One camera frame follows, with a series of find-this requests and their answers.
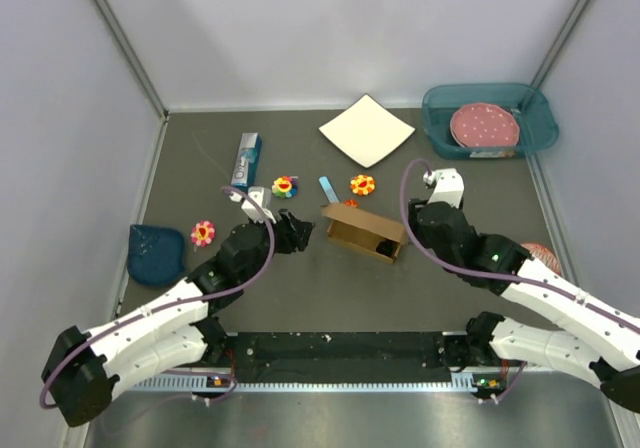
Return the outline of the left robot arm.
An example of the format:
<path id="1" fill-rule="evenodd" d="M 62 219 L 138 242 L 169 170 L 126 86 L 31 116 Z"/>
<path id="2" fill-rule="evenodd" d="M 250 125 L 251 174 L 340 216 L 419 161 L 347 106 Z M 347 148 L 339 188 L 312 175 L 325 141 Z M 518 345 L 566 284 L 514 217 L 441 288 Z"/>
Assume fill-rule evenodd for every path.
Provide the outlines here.
<path id="1" fill-rule="evenodd" d="M 276 254 L 304 251 L 314 225 L 286 209 L 274 221 L 236 226 L 218 252 L 151 302 L 88 330 L 72 325 L 44 365 L 40 404 L 79 427 L 122 393 L 163 372 L 226 355 L 216 313 L 265 273 Z"/>

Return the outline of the brown cardboard box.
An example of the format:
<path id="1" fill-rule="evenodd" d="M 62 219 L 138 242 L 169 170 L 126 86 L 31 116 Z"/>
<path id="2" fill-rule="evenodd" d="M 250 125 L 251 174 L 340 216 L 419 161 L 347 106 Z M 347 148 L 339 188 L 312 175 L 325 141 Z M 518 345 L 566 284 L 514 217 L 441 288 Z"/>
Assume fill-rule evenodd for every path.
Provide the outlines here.
<path id="1" fill-rule="evenodd" d="M 327 237 L 331 242 L 386 263 L 394 263 L 408 242 L 402 223 L 360 208 L 333 203 L 323 206 L 321 215 L 329 221 Z M 396 243 L 393 259 L 376 252 L 377 245 L 386 239 Z"/>

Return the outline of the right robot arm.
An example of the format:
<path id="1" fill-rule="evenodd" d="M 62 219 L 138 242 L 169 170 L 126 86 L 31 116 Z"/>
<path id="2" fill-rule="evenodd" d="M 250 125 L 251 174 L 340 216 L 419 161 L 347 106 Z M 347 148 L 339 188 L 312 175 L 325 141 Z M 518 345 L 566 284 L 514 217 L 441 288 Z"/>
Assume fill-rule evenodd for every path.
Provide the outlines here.
<path id="1" fill-rule="evenodd" d="M 477 233 L 446 202 L 413 199 L 401 216 L 409 238 L 431 261 L 556 327 L 546 331 L 482 313 L 467 327 L 466 348 L 474 361 L 487 364 L 497 357 L 549 367 L 638 412 L 638 318 L 567 281 L 513 240 Z"/>

